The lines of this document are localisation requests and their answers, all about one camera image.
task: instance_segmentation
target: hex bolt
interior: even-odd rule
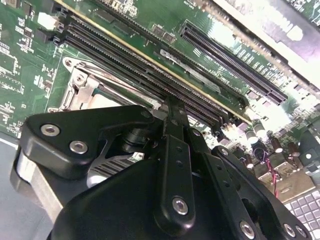
[[[186,215],[188,213],[187,203],[180,197],[175,197],[172,200],[173,209],[180,215]]]
[[[295,238],[296,237],[296,233],[295,231],[292,229],[292,227],[288,224],[283,224],[283,227],[286,231],[287,234],[289,234],[291,237]]]
[[[85,154],[88,151],[88,146],[83,141],[72,141],[69,148],[76,154]]]
[[[53,125],[53,124],[42,125],[40,130],[43,135],[48,136],[48,137],[55,137],[55,136],[59,135],[59,133],[60,133],[59,127],[57,127],[56,125]]]
[[[227,150],[225,150],[224,148],[222,148],[222,149],[221,149],[221,152],[223,153],[223,155],[226,155],[226,156],[228,156],[228,155],[229,155],[228,151],[227,151]]]
[[[298,231],[298,233],[300,233],[304,238],[307,238],[306,232],[299,225],[296,225],[295,228]]]
[[[241,231],[244,233],[244,235],[248,238],[248,239],[254,239],[255,238],[255,232],[252,229],[252,227],[249,225],[249,223],[247,223],[246,221],[242,220],[240,222],[240,229]]]
[[[198,136],[198,137],[201,135],[200,132],[198,130],[196,130],[196,129],[193,129],[192,131],[193,131],[193,134]]]

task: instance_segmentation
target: gray surface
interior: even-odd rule
[[[303,223],[313,240],[320,240],[320,191],[309,193],[285,204],[286,208]]]
[[[15,142],[0,133],[1,141]],[[47,213],[14,191],[10,172],[14,146],[0,141],[0,240],[45,240],[52,229]]]

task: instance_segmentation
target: gold contact strip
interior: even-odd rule
[[[104,32],[105,34],[107,34],[108,36],[112,37],[113,39],[115,39],[116,41],[118,41],[119,43],[123,44],[124,46],[126,46],[127,48],[131,49],[132,51],[134,51],[135,53],[137,53],[138,55],[142,56],[143,58],[147,59],[148,61],[152,62],[153,64],[157,65],[159,68],[163,69],[164,71],[166,71],[167,73],[171,74],[172,76],[174,76],[175,78],[179,79],[180,81],[182,81],[184,84],[190,86],[191,88],[193,88],[194,90],[196,90],[197,92],[199,92],[201,95],[205,96],[206,98],[210,99],[211,101],[215,102],[216,104],[218,104],[219,106],[221,106],[222,108],[228,110],[229,112],[231,112],[232,114],[234,114],[236,117],[238,117],[239,119],[243,120],[244,122],[246,122],[247,124],[251,125],[252,122],[248,119],[246,119],[245,117],[239,115],[238,113],[236,113],[235,111],[233,111],[232,109],[230,109],[229,107],[225,106],[223,103],[219,102],[218,100],[214,99],[212,96],[210,96],[209,94],[201,91],[199,88],[195,87],[194,85],[192,85],[191,83],[189,83],[187,80],[183,79],[182,77],[180,77],[179,75],[177,75],[176,73],[172,72],[171,70],[169,70],[168,68],[166,68],[165,66],[161,65],[160,63],[158,63],[157,61],[153,60],[151,57],[145,55],[143,52],[139,51],[138,49],[136,49],[135,47],[131,46],[130,44],[128,44],[127,42],[123,41],[121,38],[119,38],[118,36],[114,35],[112,32],[106,30],[105,28],[101,27],[100,25],[96,24],[94,21],[92,21],[90,18],[86,17],[85,15],[83,15],[82,13],[76,11],[75,9],[73,9],[72,7],[70,7],[69,5],[67,5],[66,3],[64,3],[62,0],[54,0],[55,2],[57,2],[58,4],[62,5],[64,8],[70,10],[71,12],[75,13],[76,15],[78,15],[79,17],[81,17],[82,19],[84,19],[86,22],[90,23],[91,25],[95,26],[96,28],[98,28],[99,30],[101,30],[102,32]]]

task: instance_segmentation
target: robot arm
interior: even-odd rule
[[[11,182],[47,211],[48,240],[312,239],[228,149],[208,149],[181,102],[153,115],[132,105],[26,120]],[[92,166],[134,152],[144,159],[88,187]]]

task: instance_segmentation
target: capacitor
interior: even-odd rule
[[[253,126],[253,129],[255,131],[255,134],[257,135],[258,138],[263,138],[266,136],[267,132],[264,128],[264,126],[262,125],[262,123],[258,122],[257,124],[255,124]]]
[[[253,130],[248,130],[245,132],[245,136],[246,139],[248,140],[248,142],[252,145],[252,144],[256,144],[258,142],[258,138],[256,133]]]
[[[288,151],[289,151],[289,154],[291,157],[299,157],[300,156],[298,146],[294,142],[289,142],[287,144],[287,147],[288,147]]]
[[[244,161],[243,164],[248,168],[248,169],[253,169],[254,168],[254,164],[252,162],[252,158],[250,156],[250,154],[245,154],[244,155]]]
[[[271,138],[270,143],[275,153],[279,154],[284,151],[278,138],[276,137]]]

